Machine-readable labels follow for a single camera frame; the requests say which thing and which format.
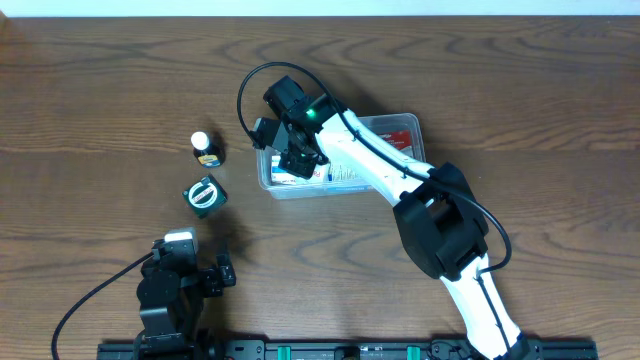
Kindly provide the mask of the clear plastic container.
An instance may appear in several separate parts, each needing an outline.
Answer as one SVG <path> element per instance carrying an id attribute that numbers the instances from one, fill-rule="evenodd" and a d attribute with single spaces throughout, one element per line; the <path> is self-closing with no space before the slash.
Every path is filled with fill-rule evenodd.
<path id="1" fill-rule="evenodd" d="M 405 155 L 425 162 L 424 142 L 418 118 L 411 113 L 360 117 L 360 122 Z M 279 167 L 277 150 L 257 150 L 259 185 L 275 199 L 297 199 L 372 191 L 373 188 L 346 166 L 331 164 L 314 171 L 310 180 L 295 177 Z"/>

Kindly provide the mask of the white Panadol box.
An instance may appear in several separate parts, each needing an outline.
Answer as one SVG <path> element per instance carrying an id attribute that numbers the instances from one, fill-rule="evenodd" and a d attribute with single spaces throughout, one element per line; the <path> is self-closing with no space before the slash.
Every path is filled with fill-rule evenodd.
<path id="1" fill-rule="evenodd" d="M 312 176 L 309 179 L 304 179 L 286 172 L 279 167 L 281 160 L 280 155 L 273 155 L 271 157 L 271 182 L 274 185 L 309 185 L 309 184 L 321 184 L 328 180 L 330 165 L 317 165 L 314 169 Z"/>

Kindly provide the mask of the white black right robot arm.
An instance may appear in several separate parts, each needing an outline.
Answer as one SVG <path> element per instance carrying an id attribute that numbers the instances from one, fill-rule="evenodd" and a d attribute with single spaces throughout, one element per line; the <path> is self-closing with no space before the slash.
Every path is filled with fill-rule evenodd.
<path id="1" fill-rule="evenodd" d="M 492 280 L 485 237 L 497 219 L 477 203 L 450 163 L 416 160 L 372 132 L 329 94 L 313 98 L 290 77 L 263 96 L 274 112 L 251 134 L 281 156 L 284 171 L 304 179 L 343 164 L 392 206 L 402 246 L 414 264 L 441 281 L 459 310 L 470 346 L 487 359 L 524 359 L 529 345 Z"/>

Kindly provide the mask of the blue white medicine box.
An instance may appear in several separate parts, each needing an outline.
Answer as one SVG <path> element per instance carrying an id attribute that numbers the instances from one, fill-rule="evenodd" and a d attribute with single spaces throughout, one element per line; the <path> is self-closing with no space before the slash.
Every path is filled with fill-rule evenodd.
<path id="1" fill-rule="evenodd" d="M 327 179 L 330 182 L 350 181 L 358 178 L 354 170 L 340 163 L 330 163 Z"/>

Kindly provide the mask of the red white medicine box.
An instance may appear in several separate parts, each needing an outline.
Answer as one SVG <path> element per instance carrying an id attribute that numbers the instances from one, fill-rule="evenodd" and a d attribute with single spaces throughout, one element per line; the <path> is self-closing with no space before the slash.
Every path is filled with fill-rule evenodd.
<path id="1" fill-rule="evenodd" d="M 404 155 L 414 157 L 413 141 L 409 130 L 381 133 L 380 137 Z"/>

